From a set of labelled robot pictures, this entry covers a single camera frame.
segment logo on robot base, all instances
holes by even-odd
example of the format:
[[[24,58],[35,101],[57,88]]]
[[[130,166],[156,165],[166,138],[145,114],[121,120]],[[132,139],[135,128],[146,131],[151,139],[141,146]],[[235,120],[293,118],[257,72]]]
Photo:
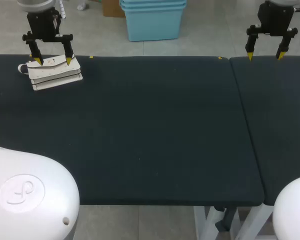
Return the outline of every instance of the logo on robot base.
[[[20,174],[11,177],[0,189],[0,205],[13,213],[24,213],[40,205],[45,186],[36,176]]]

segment blue plastic bin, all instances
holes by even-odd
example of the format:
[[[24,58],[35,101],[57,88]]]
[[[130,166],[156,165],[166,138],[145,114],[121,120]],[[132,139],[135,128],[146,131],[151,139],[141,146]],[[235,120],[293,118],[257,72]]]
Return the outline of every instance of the blue plastic bin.
[[[186,3],[172,7],[127,8],[125,12],[130,41],[155,41],[179,37],[181,17]]]
[[[138,3],[138,4],[146,4],[146,3],[163,3],[163,2],[175,2],[176,0],[124,0],[125,3]]]
[[[121,6],[124,8],[161,8],[161,7],[179,7],[187,3],[187,0],[178,1],[157,1],[157,2],[127,2],[121,1]]]

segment dark green table surface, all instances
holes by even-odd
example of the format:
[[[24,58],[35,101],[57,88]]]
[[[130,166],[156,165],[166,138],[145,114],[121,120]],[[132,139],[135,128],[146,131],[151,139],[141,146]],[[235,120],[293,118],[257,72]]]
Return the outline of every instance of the dark green table surface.
[[[300,177],[300,56],[231,58],[266,205]]]
[[[264,201],[227,59],[82,56],[83,81],[42,91],[27,59],[0,55],[0,146],[60,162],[81,204]]]

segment black metal bracket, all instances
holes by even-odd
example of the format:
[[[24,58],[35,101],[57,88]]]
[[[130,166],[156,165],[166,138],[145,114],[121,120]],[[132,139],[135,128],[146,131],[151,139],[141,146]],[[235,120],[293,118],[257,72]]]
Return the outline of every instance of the black metal bracket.
[[[29,45],[32,57],[40,64],[44,64],[36,40],[44,43],[62,43],[65,52],[66,63],[69,65],[73,57],[71,41],[74,39],[72,34],[60,35],[61,15],[54,8],[44,12],[28,13],[27,15],[31,31],[22,36],[22,40]]]
[[[215,207],[215,209],[219,212],[224,212],[224,217],[222,220],[218,221],[215,224],[216,229],[218,229],[219,232],[229,232],[231,228],[232,221],[234,219],[235,213],[237,211],[236,207]]]
[[[260,5],[258,18],[261,24],[251,25],[250,28],[246,30],[246,34],[249,37],[245,45],[245,50],[250,61],[252,60],[259,34],[283,37],[277,50],[276,58],[280,60],[283,57],[289,50],[291,38],[294,38],[298,33],[296,28],[288,28],[294,12],[300,12],[300,8],[280,6],[269,0],[266,0]]]

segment cardboard box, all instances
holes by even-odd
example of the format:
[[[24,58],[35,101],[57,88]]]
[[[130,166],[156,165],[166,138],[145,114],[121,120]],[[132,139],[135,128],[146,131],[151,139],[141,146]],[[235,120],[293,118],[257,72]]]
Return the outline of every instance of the cardboard box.
[[[121,9],[119,0],[102,0],[103,16],[125,18],[125,12]]]

